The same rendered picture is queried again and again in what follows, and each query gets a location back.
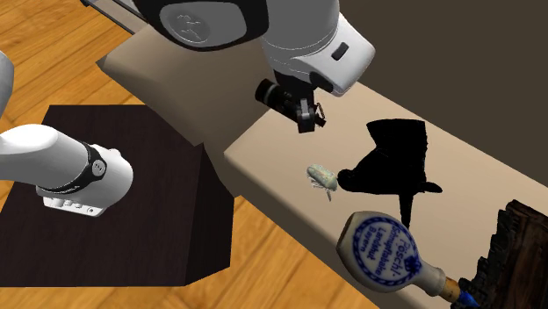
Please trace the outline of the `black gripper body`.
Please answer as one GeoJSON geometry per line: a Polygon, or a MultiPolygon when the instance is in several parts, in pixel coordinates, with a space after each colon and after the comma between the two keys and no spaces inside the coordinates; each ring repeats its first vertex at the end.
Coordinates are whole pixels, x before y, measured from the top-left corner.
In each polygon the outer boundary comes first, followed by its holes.
{"type": "Polygon", "coordinates": [[[263,79],[255,92],[256,101],[269,106],[287,118],[297,121],[296,106],[306,98],[314,108],[314,86],[292,75],[274,71],[275,82],[263,79]]]}

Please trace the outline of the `beige bench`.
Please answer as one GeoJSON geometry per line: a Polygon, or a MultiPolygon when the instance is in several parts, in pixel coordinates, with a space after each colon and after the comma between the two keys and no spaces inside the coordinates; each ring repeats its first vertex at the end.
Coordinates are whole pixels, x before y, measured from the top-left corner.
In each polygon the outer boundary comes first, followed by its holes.
{"type": "MultiPolygon", "coordinates": [[[[342,97],[318,91],[327,123],[301,134],[254,98],[256,86],[270,76],[257,41],[198,53],[146,26],[98,66],[188,141],[203,144],[234,195],[245,197],[341,277],[348,272],[335,244],[347,218],[362,210],[400,213],[395,196],[339,190],[328,199],[306,179],[313,163],[332,171],[354,167],[374,146],[368,122],[410,117],[362,84],[342,97]]],[[[424,260],[456,279],[473,277],[498,213],[510,202],[542,218],[548,232],[548,187],[436,126],[426,130],[427,177],[442,192],[414,201],[410,230],[424,260]]]]}

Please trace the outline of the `pale green small figure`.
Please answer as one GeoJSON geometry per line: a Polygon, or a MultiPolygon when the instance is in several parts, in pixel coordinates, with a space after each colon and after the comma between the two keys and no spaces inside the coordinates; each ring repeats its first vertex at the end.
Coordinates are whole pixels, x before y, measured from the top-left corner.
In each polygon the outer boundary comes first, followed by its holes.
{"type": "Polygon", "coordinates": [[[314,188],[325,190],[328,201],[331,202],[332,193],[338,188],[336,174],[319,164],[312,164],[306,168],[306,176],[314,188]]]}

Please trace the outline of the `white flask with blue print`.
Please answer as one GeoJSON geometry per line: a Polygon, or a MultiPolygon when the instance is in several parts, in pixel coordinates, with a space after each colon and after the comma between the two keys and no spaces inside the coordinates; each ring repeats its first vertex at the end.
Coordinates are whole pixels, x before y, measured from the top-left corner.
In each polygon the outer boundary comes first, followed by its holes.
{"type": "Polygon", "coordinates": [[[389,293],[415,285],[450,303],[471,299],[442,269],[423,261],[408,229],[382,212],[352,213],[335,249],[347,271],[373,291],[389,293]]]}

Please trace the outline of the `dark robot stand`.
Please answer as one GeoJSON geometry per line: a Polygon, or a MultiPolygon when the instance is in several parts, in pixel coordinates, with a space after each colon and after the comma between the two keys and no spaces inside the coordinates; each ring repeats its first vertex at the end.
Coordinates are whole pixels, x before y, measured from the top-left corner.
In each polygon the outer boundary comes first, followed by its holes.
{"type": "Polygon", "coordinates": [[[145,105],[52,105],[43,122],[118,149],[133,184],[96,218],[13,185],[0,211],[0,287],[183,286],[229,266],[234,199],[202,145],[145,105]]]}

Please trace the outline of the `dark carved wooden object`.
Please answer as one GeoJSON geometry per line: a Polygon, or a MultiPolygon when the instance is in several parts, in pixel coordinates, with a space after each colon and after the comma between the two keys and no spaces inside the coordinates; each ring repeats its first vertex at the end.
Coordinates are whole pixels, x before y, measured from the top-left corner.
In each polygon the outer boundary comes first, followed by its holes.
{"type": "Polygon", "coordinates": [[[460,278],[477,308],[460,303],[451,309],[548,309],[548,217],[520,203],[498,211],[496,233],[473,279],[460,278]]]}

